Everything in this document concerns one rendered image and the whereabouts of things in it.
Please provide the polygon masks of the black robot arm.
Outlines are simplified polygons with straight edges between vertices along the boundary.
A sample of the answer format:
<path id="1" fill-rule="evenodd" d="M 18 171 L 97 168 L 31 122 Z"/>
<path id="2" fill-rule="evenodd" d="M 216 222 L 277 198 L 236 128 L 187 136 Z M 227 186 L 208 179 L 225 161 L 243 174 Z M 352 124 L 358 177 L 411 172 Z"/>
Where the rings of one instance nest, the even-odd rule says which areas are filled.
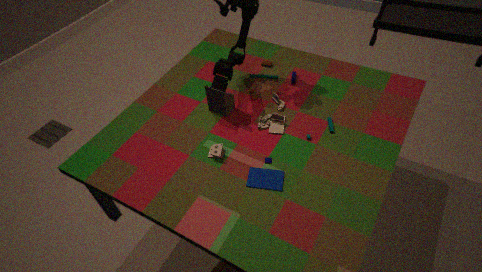
<path id="1" fill-rule="evenodd" d="M 230 3 L 231 8 L 230 10 L 236 12 L 237 8 L 239 6 L 240 0 L 232 0 Z M 256 5 L 256 6 L 255 6 Z M 210 88 L 219 90 L 219 91 L 224 91 L 226 92 L 227 86 L 228 86 L 228 80 L 231 81 L 232 75 L 233 75 L 233 67 L 235 65 L 241 65 L 243 64 L 243 61 L 245 59 L 245 47 L 246 47 L 246 39 L 251 23 L 251 19 L 256 15 L 258 11 L 258 0 L 246 0 L 244 6 L 241 8 L 242 11 L 242 26 L 239 34 L 239 38 L 237 40 L 237 43 L 231 48 L 228 59 L 220 59 L 214 67 L 213 75 L 214 80 L 212 83 L 212 86 Z M 233 51 L 237 47 L 243 48 L 244 50 L 244 55 L 238 52 Z M 222 77 L 219 75 L 228 77 Z M 227 79 L 227 80 L 226 80 Z"/>

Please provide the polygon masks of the blue flat rectangular plate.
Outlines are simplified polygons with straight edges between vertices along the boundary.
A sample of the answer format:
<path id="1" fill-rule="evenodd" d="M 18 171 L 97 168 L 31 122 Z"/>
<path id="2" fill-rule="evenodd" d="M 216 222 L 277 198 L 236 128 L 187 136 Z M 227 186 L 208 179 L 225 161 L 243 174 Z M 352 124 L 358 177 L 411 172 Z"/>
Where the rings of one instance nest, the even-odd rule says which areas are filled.
<path id="1" fill-rule="evenodd" d="M 250 167 L 246 187 L 282 191 L 284 171 Z"/>

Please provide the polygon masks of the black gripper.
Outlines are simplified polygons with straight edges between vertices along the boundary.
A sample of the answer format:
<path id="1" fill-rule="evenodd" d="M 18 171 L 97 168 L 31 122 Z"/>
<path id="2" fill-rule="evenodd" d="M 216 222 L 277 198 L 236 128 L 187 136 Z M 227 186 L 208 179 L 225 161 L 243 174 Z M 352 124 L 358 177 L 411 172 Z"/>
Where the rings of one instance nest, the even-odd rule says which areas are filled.
<path id="1" fill-rule="evenodd" d="M 245 4 L 245 1 L 246 1 L 246 0 L 243 0 L 243 1 L 240 0 L 238 7 L 239 7 L 239 8 L 242 8 L 242 7 L 244 6 L 244 4 Z M 215 2 L 220 6 L 220 10 L 221 10 L 220 13 L 221 13 L 221 15 L 227 16 L 227 14 L 228 14 L 228 12 L 229 12 L 229 8 L 228 8 L 228 7 L 229 7 L 230 3 L 232 2 L 232 0 L 230 0 L 230 1 L 227 0 L 227 2 L 226 2 L 225 5 L 224 5 L 222 2 L 220 2 L 220 0 L 215 0 Z"/>

